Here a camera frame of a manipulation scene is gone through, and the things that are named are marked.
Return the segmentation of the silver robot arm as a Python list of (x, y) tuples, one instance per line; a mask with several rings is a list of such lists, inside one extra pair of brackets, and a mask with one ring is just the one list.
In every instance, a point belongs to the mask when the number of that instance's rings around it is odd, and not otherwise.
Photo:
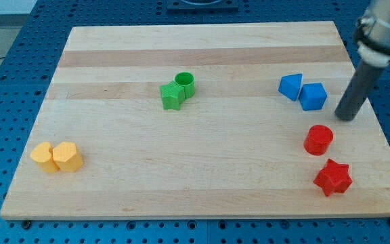
[(362, 60), (376, 68), (390, 64), (390, 0), (372, 0), (358, 18), (353, 39)]

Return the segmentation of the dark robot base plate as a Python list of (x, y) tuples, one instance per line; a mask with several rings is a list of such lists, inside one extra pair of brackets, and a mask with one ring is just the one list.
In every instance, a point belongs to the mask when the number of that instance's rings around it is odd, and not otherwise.
[(168, 12), (238, 10), (239, 0), (168, 0)]

